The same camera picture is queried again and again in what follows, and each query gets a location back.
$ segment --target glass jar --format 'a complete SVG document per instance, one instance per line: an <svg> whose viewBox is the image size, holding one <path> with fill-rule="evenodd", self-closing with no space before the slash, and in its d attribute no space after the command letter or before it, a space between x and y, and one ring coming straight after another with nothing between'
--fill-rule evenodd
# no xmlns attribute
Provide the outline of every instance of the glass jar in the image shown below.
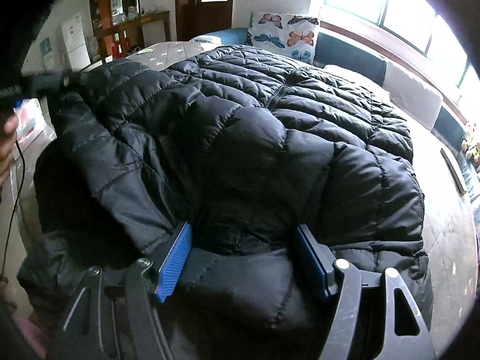
<svg viewBox="0 0 480 360"><path fill-rule="evenodd" d="M133 5L131 7L128 7L128 20L135 19L137 17L137 7L134 7Z"/></svg>

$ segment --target hand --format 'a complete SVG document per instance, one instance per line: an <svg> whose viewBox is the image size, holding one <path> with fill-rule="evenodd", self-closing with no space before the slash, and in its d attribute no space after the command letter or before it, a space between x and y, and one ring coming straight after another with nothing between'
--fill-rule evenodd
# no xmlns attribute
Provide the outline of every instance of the hand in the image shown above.
<svg viewBox="0 0 480 360"><path fill-rule="evenodd" d="M17 115L0 114L0 187L9 175L10 167L13 163L11 149L17 140L18 126Z"/></svg>

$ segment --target white cushion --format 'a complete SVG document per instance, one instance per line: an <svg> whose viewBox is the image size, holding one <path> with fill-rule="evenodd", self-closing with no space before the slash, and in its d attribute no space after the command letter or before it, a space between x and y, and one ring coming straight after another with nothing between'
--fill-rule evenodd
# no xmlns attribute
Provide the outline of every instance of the white cushion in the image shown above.
<svg viewBox="0 0 480 360"><path fill-rule="evenodd" d="M190 42L222 44L222 38L214 35L195 36Z"/></svg>
<svg viewBox="0 0 480 360"><path fill-rule="evenodd" d="M328 64L323 68L323 70L333 74L334 76L338 76L350 81L351 83L360 85L369 92L372 92L383 103L390 102L390 94L385 89L373 82L371 79L368 79L365 76L362 76L360 73L357 73L356 71L348 70L334 64Z"/></svg>
<svg viewBox="0 0 480 360"><path fill-rule="evenodd" d="M252 12L247 44L312 64L319 30L316 17Z"/></svg>
<svg viewBox="0 0 480 360"><path fill-rule="evenodd" d="M413 117L429 131L434 128L443 96L433 86L394 61L387 61L383 88L392 103Z"/></svg>

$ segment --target black metal clamp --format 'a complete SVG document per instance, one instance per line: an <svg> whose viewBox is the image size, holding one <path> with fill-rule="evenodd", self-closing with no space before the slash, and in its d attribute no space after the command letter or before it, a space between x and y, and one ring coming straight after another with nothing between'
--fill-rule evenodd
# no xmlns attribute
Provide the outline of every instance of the black metal clamp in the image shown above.
<svg viewBox="0 0 480 360"><path fill-rule="evenodd" d="M306 225L298 226L292 246L313 292L323 302L337 302L319 360L348 360L354 340L362 290L383 290L384 325L380 352L373 360L434 360L430 334L407 285L395 268L380 273L362 271L345 259L335 259L319 245Z"/></svg>
<svg viewBox="0 0 480 360"><path fill-rule="evenodd" d="M182 227L159 246L152 259L140 258L119 271L92 267L78 286L50 344L47 360L121 360L116 298L125 298L131 340L137 360L173 360L158 318L159 267L165 265ZM382 292L382 343L368 360L434 360L428 329L398 271L361 271L335 259L318 244L306 225L293 232L292 250L310 288L321 302L336 302L330 330L315 358L348 360L356 335L363 290Z"/></svg>

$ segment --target blue plastic piece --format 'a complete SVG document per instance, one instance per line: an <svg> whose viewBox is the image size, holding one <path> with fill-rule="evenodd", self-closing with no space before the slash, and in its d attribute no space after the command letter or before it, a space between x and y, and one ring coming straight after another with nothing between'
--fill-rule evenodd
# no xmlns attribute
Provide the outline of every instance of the blue plastic piece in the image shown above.
<svg viewBox="0 0 480 360"><path fill-rule="evenodd" d="M192 40L201 38L202 36L217 36L220 38L220 42L222 42L223 45L246 44L247 31L248 28L229 28L228 30L209 32L205 35L201 35L200 37L195 37Z"/></svg>
<svg viewBox="0 0 480 360"><path fill-rule="evenodd" d="M173 293L177 285L180 273L191 249L191 239L191 226L186 223L158 270L158 286L155 290L155 295L162 303L166 297Z"/></svg>
<svg viewBox="0 0 480 360"><path fill-rule="evenodd" d="M338 291L332 266L335 258L330 249L319 244L306 225L295 228L292 248L313 293L320 300L328 301Z"/></svg>

